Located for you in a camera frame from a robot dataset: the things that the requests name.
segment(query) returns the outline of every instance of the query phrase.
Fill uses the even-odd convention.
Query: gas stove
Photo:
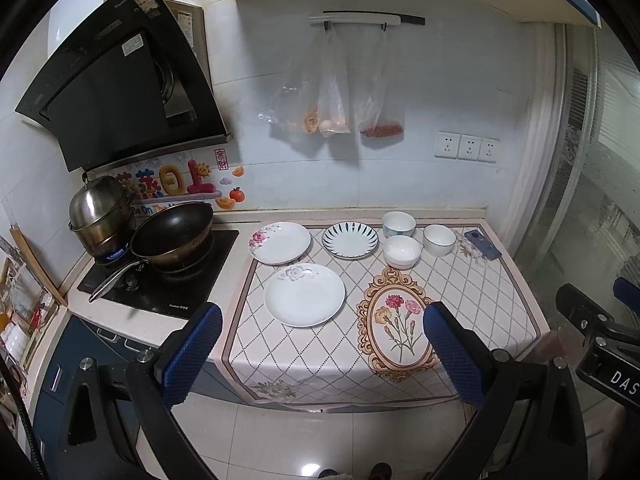
[[[103,298],[140,310],[189,319],[196,309],[207,301],[226,257],[240,233],[235,230],[217,230],[214,234],[213,249],[202,264],[198,264],[198,272],[192,278],[172,280],[149,264],[144,264],[142,268],[135,267],[127,272]],[[78,290],[91,294],[121,265],[121,261],[108,266],[93,264],[82,278]]]

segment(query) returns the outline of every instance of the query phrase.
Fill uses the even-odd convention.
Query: white plate
[[[368,225],[359,222],[340,222],[322,234],[322,244],[331,254],[347,260],[370,254],[378,244],[378,235]]]
[[[249,253],[261,263],[281,265],[302,256],[310,242],[311,233],[306,227],[293,222],[276,222],[249,238]]]
[[[264,306],[282,324],[306,328],[331,319],[344,296],[344,283],[331,269],[296,264],[276,272],[267,282]]]

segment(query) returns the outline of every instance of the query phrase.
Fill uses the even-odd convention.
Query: pot handle
[[[120,270],[114,272],[111,276],[109,276],[106,280],[104,280],[98,287],[94,290],[94,292],[89,296],[89,303],[92,301],[98,300],[103,297],[107,292],[109,292],[115,284],[118,282],[120,277],[127,272],[131,267],[138,266],[140,264],[146,263],[146,260],[136,260],[135,262],[131,262],[130,264],[125,265]]]

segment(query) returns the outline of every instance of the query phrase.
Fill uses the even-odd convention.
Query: blue phone case
[[[480,232],[478,229],[474,229],[473,231],[468,231],[465,233],[465,238],[469,240],[473,245],[478,248],[478,250],[486,256],[486,259],[491,261],[496,258],[500,258],[502,253],[495,248],[487,238]]]

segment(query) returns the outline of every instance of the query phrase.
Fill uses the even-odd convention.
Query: black wok
[[[136,229],[129,250],[137,259],[114,272],[89,296],[89,303],[109,292],[131,267],[150,263],[173,269],[195,253],[211,231],[213,209],[205,202],[184,202],[156,213]]]

